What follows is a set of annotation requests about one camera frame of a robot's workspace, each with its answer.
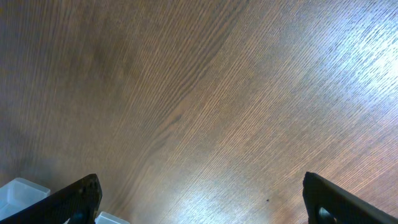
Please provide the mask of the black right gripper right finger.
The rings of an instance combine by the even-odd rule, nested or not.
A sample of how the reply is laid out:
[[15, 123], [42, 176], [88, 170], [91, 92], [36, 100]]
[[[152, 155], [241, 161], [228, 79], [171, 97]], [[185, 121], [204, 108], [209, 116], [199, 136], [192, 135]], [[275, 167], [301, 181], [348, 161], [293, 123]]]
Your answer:
[[397, 218], [313, 172], [305, 173], [303, 199], [308, 214], [308, 224], [397, 224]]

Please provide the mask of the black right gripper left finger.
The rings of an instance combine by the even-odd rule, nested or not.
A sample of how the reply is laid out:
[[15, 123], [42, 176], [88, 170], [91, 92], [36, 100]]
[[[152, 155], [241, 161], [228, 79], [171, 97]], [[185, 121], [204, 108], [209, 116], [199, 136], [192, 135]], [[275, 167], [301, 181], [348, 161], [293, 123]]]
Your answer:
[[89, 174], [1, 224], [95, 224], [102, 196], [98, 176]]

